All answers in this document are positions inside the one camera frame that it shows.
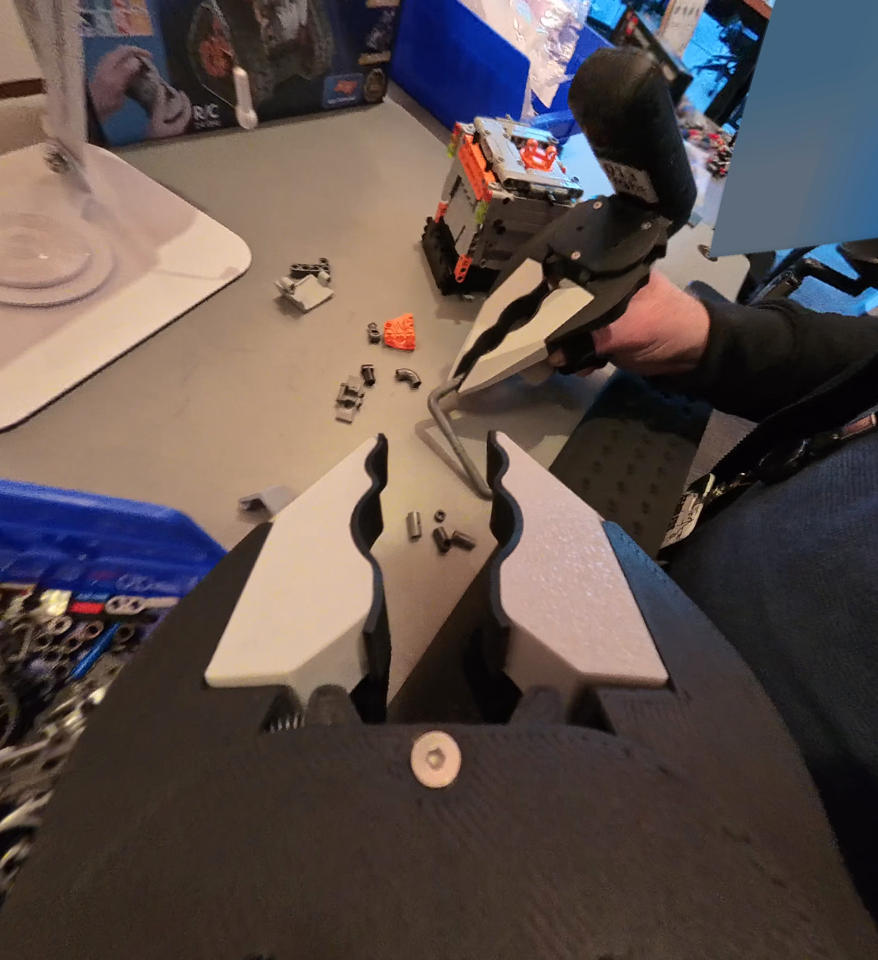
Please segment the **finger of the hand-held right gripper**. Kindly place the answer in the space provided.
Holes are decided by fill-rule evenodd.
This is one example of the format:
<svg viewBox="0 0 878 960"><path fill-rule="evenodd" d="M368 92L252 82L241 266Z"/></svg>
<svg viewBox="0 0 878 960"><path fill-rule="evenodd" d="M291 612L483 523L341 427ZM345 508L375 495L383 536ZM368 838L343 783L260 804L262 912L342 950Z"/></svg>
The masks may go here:
<svg viewBox="0 0 878 960"><path fill-rule="evenodd" d="M528 321L475 360L462 380L462 395L480 392L545 361L547 339L593 300L593 294L576 285L553 290Z"/></svg>
<svg viewBox="0 0 878 960"><path fill-rule="evenodd" d="M468 375L511 332L527 324L551 293L551 282L539 260L525 258L516 270L501 277L480 309L451 375Z"/></svg>

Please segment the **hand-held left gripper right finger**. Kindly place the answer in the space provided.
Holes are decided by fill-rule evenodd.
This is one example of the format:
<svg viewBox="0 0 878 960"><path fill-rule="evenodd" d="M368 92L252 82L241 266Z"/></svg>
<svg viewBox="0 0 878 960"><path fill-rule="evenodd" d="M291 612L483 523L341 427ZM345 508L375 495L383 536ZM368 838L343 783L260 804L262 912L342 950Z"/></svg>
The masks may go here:
<svg viewBox="0 0 878 960"><path fill-rule="evenodd" d="M484 667L510 693L668 690L669 673L600 513L506 433L487 439L493 495Z"/></svg>

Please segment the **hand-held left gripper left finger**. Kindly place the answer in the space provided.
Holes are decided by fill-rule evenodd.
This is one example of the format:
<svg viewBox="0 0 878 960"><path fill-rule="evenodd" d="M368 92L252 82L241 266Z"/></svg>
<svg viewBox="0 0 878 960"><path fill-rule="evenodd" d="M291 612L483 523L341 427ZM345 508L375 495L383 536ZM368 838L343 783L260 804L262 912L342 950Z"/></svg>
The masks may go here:
<svg viewBox="0 0 878 960"><path fill-rule="evenodd" d="M205 668L210 688L285 687L304 704L337 686L364 720L385 719L392 644L373 546L388 452L368 438L273 517Z"/></svg>

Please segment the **dark grey elbow connector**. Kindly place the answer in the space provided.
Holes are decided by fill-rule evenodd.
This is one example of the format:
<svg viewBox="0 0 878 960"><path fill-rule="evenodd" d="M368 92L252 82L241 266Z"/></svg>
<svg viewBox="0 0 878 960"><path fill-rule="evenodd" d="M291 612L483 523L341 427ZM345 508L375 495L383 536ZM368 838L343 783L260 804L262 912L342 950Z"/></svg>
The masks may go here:
<svg viewBox="0 0 878 960"><path fill-rule="evenodd" d="M444 432L453 431L452 420L445 409L445 401L456 395L460 387L462 378L456 377L446 380L443 384L437 386L428 395L426 405L430 416L437 426Z"/></svg>

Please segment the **dark grey axle pin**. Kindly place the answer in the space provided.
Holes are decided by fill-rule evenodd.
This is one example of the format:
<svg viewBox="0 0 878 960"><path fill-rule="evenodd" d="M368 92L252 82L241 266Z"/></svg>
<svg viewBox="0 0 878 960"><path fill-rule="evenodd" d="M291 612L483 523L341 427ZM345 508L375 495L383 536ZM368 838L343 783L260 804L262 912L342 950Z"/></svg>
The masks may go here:
<svg viewBox="0 0 878 960"><path fill-rule="evenodd" d="M491 501L493 492L485 476L481 474L477 464L470 457L469 452L463 445L460 437L455 431L452 422L443 416L435 417L436 425L443 434L449 448L460 466L470 489L482 500Z"/></svg>

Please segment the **blue plastic bin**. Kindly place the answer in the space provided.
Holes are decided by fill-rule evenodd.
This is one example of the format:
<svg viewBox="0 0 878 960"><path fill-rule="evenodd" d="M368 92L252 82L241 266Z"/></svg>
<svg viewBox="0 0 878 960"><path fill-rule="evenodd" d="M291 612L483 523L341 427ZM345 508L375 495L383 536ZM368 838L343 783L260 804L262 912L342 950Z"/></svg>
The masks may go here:
<svg viewBox="0 0 878 960"><path fill-rule="evenodd" d="M0 583L181 602L225 555L170 508L0 479Z"/></svg>

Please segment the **pile of toy building pieces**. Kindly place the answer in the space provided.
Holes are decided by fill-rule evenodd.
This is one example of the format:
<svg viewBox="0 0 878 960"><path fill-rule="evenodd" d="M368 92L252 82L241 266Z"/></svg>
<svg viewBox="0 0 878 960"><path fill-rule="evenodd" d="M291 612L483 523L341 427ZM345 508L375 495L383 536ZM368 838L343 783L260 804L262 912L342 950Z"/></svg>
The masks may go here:
<svg viewBox="0 0 878 960"><path fill-rule="evenodd" d="M89 716L179 602L0 582L0 906Z"/></svg>

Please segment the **person's right forearm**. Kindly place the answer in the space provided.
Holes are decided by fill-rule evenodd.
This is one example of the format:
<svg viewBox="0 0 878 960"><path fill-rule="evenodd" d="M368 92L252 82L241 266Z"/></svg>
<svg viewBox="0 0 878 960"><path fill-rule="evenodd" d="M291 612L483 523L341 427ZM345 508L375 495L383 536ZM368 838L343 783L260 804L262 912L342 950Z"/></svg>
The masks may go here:
<svg viewBox="0 0 878 960"><path fill-rule="evenodd" d="M678 391L759 424L878 354L878 317L704 301L705 350Z"/></svg>

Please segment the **grey white toy robot model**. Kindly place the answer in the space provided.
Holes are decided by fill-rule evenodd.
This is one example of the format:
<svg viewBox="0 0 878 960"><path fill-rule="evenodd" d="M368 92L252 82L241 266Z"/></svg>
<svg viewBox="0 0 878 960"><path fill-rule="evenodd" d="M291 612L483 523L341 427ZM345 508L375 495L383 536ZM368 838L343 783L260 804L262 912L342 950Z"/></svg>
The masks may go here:
<svg viewBox="0 0 878 960"><path fill-rule="evenodd" d="M421 246L440 294L486 294L512 255L584 196L552 133L477 116L452 129L450 167Z"/></svg>

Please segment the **black perforated pad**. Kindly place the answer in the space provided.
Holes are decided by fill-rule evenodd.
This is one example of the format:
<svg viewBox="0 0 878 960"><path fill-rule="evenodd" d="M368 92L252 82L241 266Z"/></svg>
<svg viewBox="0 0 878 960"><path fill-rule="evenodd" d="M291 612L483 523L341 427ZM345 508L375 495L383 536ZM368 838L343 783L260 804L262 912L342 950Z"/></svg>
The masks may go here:
<svg viewBox="0 0 878 960"><path fill-rule="evenodd" d="M656 557L686 487L753 429L752 421L615 372L550 472Z"/></svg>

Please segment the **dark grey connector plate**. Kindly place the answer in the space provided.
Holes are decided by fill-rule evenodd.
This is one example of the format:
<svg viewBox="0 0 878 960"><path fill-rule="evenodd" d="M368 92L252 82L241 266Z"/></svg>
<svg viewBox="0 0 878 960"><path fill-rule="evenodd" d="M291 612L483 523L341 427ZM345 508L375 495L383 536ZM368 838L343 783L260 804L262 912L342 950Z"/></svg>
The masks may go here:
<svg viewBox="0 0 878 960"><path fill-rule="evenodd" d="M374 378L351 375L340 383L335 400L335 419L352 424L361 410L365 396L375 384Z"/></svg>

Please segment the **light grey curved panel piece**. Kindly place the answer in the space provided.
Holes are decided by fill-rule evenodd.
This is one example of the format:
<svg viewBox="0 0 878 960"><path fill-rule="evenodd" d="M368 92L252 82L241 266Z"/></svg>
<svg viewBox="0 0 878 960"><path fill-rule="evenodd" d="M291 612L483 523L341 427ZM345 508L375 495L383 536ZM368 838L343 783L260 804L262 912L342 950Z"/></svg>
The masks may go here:
<svg viewBox="0 0 878 960"><path fill-rule="evenodd" d="M302 277L285 276L275 281L279 298L301 314L327 303L334 296L327 277L309 273Z"/></svg>

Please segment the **blue storage bin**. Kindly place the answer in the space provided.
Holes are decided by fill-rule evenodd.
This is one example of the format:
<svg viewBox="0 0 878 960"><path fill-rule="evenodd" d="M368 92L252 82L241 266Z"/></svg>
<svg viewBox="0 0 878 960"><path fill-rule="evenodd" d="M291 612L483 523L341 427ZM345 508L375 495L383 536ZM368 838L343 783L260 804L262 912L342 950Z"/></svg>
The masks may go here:
<svg viewBox="0 0 878 960"><path fill-rule="evenodd" d="M400 3L393 81L444 127L565 114L587 2Z"/></svg>

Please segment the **white stand base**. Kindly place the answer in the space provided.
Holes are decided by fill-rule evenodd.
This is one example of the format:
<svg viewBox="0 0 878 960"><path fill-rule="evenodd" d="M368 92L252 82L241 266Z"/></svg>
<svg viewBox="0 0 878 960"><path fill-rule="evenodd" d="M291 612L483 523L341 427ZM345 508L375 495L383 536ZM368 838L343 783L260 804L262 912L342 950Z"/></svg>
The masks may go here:
<svg viewBox="0 0 878 960"><path fill-rule="evenodd" d="M237 234L90 143L128 99L154 138L192 104L144 49L85 73L79 2L15 2L46 95L42 142L0 155L0 432L28 419L250 267Z"/></svg>

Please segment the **blue robot kit box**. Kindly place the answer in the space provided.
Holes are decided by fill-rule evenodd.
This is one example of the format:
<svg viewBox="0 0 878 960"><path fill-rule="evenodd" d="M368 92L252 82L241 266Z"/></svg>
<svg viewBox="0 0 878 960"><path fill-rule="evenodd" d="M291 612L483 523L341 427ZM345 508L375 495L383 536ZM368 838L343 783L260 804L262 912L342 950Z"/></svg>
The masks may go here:
<svg viewBox="0 0 878 960"><path fill-rule="evenodd" d="M101 147L380 103L398 1L83 1L88 136Z"/></svg>

